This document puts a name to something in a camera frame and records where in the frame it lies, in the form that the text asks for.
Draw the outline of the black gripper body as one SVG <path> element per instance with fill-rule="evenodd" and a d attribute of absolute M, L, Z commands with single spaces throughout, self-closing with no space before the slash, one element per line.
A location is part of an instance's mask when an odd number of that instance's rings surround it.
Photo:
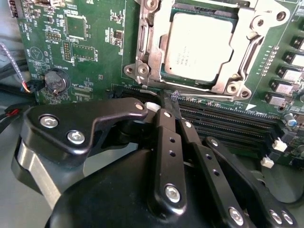
<path fill-rule="evenodd" d="M 154 216 L 147 204 L 154 154 L 131 152 L 68 188 L 48 228 L 220 228 L 211 194 L 199 172 L 185 166 L 187 208 L 176 221 Z"/>

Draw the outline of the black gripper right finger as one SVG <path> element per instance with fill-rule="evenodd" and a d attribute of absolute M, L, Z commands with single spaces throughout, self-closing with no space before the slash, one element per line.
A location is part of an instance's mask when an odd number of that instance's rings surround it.
<path fill-rule="evenodd" d="M 207 182 L 217 228 L 295 228 L 288 209 L 242 162 L 214 137 L 201 141 L 195 127 L 182 118 L 177 97 L 171 95 L 174 115 L 185 144 L 194 155 L 194 165 Z"/>

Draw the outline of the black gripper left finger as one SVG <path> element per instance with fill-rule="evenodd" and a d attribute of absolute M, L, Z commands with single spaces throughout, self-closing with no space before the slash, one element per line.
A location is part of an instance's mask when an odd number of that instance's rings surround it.
<path fill-rule="evenodd" d="M 149 110 L 133 98 L 40 105 L 24 113 L 14 163 L 16 178 L 41 192 L 53 214 L 65 191 L 86 178 L 89 156 L 139 141 L 155 155 L 148 206 L 157 216 L 181 216 L 187 207 L 182 139 L 169 110 Z"/>

